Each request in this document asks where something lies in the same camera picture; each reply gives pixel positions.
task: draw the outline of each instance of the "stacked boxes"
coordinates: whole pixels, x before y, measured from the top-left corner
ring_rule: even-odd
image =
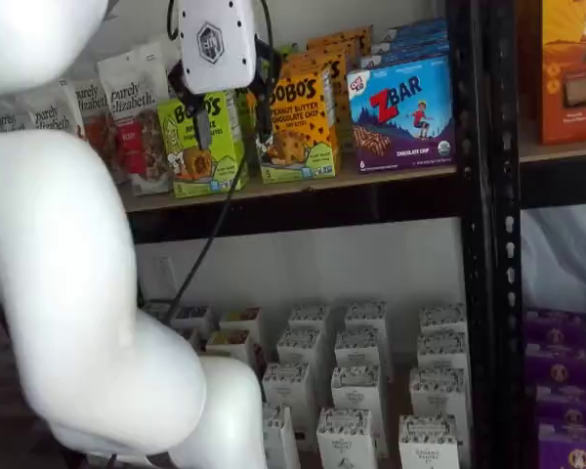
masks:
[[[300,469],[291,409],[286,405],[263,405],[263,445],[268,469]]]
[[[298,448],[315,450],[317,407],[310,366],[307,363],[268,364],[263,377],[263,390],[270,405],[291,408]]]
[[[362,325],[373,327],[377,330],[382,368],[387,379],[393,382],[395,370],[393,367],[393,353],[389,345],[387,304],[381,301],[353,303],[348,307],[345,314],[345,324],[347,327]]]
[[[323,469],[377,469],[369,410],[325,408],[316,429]]]
[[[332,399],[336,408],[371,411],[371,432],[379,458],[389,457],[386,393],[380,366],[337,367],[332,373]]]

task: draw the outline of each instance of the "black cable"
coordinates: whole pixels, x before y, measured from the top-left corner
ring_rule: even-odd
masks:
[[[170,41],[175,41],[178,37],[178,28],[172,31],[172,18],[174,17],[174,0],[169,0],[167,5],[167,37]]]

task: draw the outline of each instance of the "wooden shelf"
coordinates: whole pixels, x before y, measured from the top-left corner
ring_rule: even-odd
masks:
[[[378,171],[370,174],[360,174],[357,171],[354,162],[350,160],[349,163],[350,164],[344,165],[344,168],[338,176],[329,179],[305,180],[281,184],[263,184],[261,177],[255,176],[245,188],[243,188],[243,190],[234,193],[233,199],[242,200],[297,192],[322,191],[366,184],[447,176],[456,173],[455,166],[442,166],[436,168],[421,168],[403,171]],[[162,208],[203,205],[221,202],[226,199],[224,193],[181,199],[175,198],[171,193],[134,196],[130,191],[129,185],[120,188],[120,193],[126,212],[128,213],[145,212]]]

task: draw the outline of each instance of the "purple package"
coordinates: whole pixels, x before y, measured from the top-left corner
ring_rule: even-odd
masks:
[[[525,342],[586,348],[586,313],[529,309],[523,333]]]
[[[586,469],[586,427],[540,422],[539,469]]]
[[[586,386],[586,349],[527,344],[524,370],[527,384]]]
[[[586,425],[586,388],[538,386],[535,415],[537,418]]]

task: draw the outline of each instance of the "black shelf post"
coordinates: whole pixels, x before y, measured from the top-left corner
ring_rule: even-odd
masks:
[[[462,181],[463,265],[471,351],[473,467],[497,465],[491,194],[479,0],[447,0],[456,156]]]

